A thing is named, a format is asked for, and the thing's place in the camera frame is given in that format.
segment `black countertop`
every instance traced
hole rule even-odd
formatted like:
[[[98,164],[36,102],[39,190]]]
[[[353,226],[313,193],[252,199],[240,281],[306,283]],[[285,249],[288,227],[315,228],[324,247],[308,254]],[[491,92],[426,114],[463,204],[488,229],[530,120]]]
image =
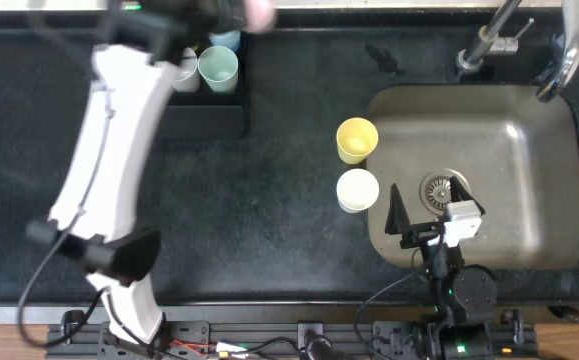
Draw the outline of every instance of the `black countertop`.
[[[505,31],[530,15],[536,25],[517,55],[488,60],[483,74],[462,82],[537,83],[560,17],[520,12]],[[163,233],[153,270],[158,301],[357,301],[406,274],[374,250],[366,214],[338,206],[335,185],[348,167],[337,156],[335,131],[365,115],[387,87],[460,83],[455,54],[490,16],[283,13],[278,31],[248,38],[247,134],[156,141],[150,154],[138,215]],[[93,18],[72,17],[61,32],[88,51]],[[48,212],[64,181],[87,81],[60,49],[0,23],[0,304],[11,304],[44,254],[22,234]],[[563,95],[579,130],[579,70]],[[579,303],[579,266],[494,272],[501,303]],[[74,264],[55,259],[32,301],[86,303],[92,294]],[[429,297],[413,279],[385,300],[421,304]]]

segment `cup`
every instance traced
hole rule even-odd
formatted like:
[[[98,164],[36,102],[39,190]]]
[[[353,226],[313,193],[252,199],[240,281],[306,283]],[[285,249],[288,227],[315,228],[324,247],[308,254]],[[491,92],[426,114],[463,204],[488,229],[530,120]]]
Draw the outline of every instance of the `cup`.
[[[224,34],[211,34],[209,40],[214,46],[228,47],[231,51],[237,52],[240,49],[240,31],[229,31]]]
[[[338,128],[338,155],[347,164],[358,164],[378,145],[378,130],[367,119],[352,118]]]
[[[378,200],[378,180],[367,170],[352,169],[338,179],[338,204],[348,213],[367,210]]]
[[[230,93],[238,86],[238,57],[229,48],[212,46],[198,59],[200,75],[216,93]]]
[[[173,83],[173,88],[179,92],[196,92],[200,88],[198,56],[191,48],[186,48],[182,56],[180,72]]]

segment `faucet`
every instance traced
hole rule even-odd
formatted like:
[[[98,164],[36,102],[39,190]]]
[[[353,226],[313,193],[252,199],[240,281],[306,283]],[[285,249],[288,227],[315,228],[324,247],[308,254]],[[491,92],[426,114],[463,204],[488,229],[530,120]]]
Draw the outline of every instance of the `faucet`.
[[[480,70],[483,58],[498,39],[498,33],[518,8],[522,0],[506,0],[487,26],[478,31],[471,47],[458,53],[456,66],[459,70],[473,73]],[[560,68],[541,85],[536,96],[542,102],[553,100],[567,86],[579,65],[579,0],[562,0],[565,24],[565,43]]]

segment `sink drain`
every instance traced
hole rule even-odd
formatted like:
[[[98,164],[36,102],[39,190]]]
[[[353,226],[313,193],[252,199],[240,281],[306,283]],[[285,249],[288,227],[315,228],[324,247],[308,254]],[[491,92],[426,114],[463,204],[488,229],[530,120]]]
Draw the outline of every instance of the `sink drain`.
[[[469,183],[462,174],[451,169],[434,171],[425,176],[420,184],[420,198],[429,211],[442,215],[447,204],[451,202],[451,183],[449,179],[456,176],[458,181],[471,193]]]

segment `sink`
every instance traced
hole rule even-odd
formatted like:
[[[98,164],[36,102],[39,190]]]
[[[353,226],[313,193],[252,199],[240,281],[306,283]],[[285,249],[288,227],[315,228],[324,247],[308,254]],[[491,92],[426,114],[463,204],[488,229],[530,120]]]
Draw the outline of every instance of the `sink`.
[[[379,93],[369,119],[380,136],[367,170],[380,184],[369,235],[380,255],[409,267],[413,250],[385,234],[391,184],[412,224],[433,221],[457,175],[486,209],[467,264],[565,269],[579,264],[579,145],[561,97],[532,86],[401,86]]]

